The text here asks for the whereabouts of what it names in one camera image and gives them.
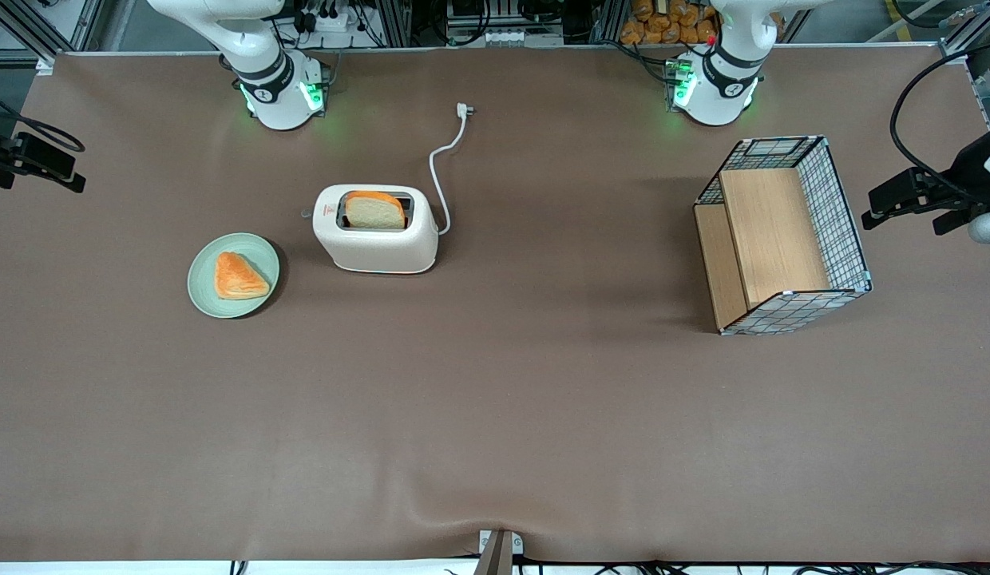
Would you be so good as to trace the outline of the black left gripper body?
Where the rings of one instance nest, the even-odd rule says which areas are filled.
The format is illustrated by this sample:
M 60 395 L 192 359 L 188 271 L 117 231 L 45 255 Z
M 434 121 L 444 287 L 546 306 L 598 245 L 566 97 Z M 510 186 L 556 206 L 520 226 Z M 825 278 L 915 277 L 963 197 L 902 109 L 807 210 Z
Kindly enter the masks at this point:
M 990 212 L 990 131 L 960 150 L 950 168 L 940 172 L 945 179 L 941 210 Z

